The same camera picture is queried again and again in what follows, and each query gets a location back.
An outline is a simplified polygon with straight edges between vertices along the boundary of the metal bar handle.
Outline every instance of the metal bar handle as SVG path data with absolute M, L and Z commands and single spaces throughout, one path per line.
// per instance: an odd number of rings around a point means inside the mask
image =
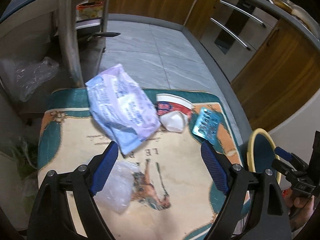
M 250 14 L 250 13 L 247 13 L 246 11 L 240 9 L 239 7 L 233 5 L 232 3 L 228 3 L 224 0 L 220 0 L 220 3 L 224 4 L 224 5 L 227 5 L 235 10 L 237 10 L 238 12 L 241 12 L 243 13 L 244 15 L 247 15 L 249 18 L 251 18 L 252 20 L 256 21 L 257 23 L 259 23 L 262 27 L 266 27 L 266 25 L 264 24 L 264 22 L 262 20 L 260 20 L 258 17 L 255 17 L 254 15 Z
M 84 88 L 76 34 L 75 0 L 58 0 L 59 43 L 63 63 L 69 69 L 77 87 Z
M 223 30 L 225 30 L 227 33 L 229 33 L 232 37 L 235 38 L 236 41 L 238 41 L 244 48 L 246 48 L 247 50 L 251 50 L 249 46 L 247 46 L 247 44 L 245 44 L 244 41 L 242 41 L 235 33 L 233 33 L 231 30 L 229 30 L 227 27 L 225 27 L 224 25 L 222 25 L 220 22 L 216 21 L 213 18 L 210 18 L 210 21 L 214 22 L 216 25 L 218 25 L 219 27 L 221 27 Z

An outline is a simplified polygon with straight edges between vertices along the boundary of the red and white package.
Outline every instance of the red and white package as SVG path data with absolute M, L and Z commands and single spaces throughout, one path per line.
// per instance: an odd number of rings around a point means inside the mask
M 162 125 L 171 132 L 182 132 L 192 115 L 192 103 L 171 94 L 157 94 L 157 113 Z

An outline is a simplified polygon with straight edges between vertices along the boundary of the human hand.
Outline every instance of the human hand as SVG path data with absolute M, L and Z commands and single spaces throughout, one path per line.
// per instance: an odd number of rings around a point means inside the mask
M 310 217 L 313 214 L 313 205 L 314 205 L 314 196 L 311 198 L 303 198 L 297 197 L 295 199 L 292 198 L 292 190 L 289 188 L 287 191 L 287 195 L 284 197 L 284 202 L 287 207 L 291 208 L 295 206 L 297 208 L 302 208 L 299 214 L 290 220 L 291 228 L 294 230 L 299 229 L 305 223 L 308 222 Z

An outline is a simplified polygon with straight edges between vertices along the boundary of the cabinet handle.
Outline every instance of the cabinet handle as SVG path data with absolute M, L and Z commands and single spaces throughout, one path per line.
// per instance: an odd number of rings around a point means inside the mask
M 271 35 L 270 39 L 267 41 L 267 46 L 269 47 L 270 46 L 270 41 L 273 40 L 274 37 L 278 36 L 278 33 L 279 33 L 279 28 L 277 28 L 273 34 Z
M 238 12 L 241 12 L 243 13 L 244 15 L 248 16 L 249 18 L 251 18 L 252 20 L 256 21 L 257 23 L 259 23 L 262 27 L 266 27 L 264 22 L 262 20 L 260 20 L 258 17 L 255 17 L 254 15 L 250 14 L 250 13 L 247 13 L 246 11 L 240 9 L 239 7 L 233 5 L 232 3 L 228 3 L 227 1 L 224 1 L 224 0 L 220 0 L 220 3 L 224 4 L 224 5 L 227 5 L 235 10 L 237 10 Z
M 227 27 L 225 27 L 223 24 L 221 24 L 220 22 L 216 21 L 213 18 L 210 18 L 210 21 L 214 22 L 216 25 L 218 25 L 220 28 L 222 28 L 223 30 L 225 30 L 228 34 L 230 34 L 232 37 L 235 38 L 236 41 L 238 41 L 244 48 L 246 48 L 247 50 L 251 50 L 250 47 L 245 44 L 244 41 L 242 41 L 235 33 L 233 33 L 231 30 L 229 30 Z

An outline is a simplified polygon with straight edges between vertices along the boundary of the pill blister pack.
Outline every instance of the pill blister pack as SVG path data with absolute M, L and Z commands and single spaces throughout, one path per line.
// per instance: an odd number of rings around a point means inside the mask
M 217 112 L 202 107 L 192 132 L 214 145 L 217 141 L 219 123 L 220 116 Z

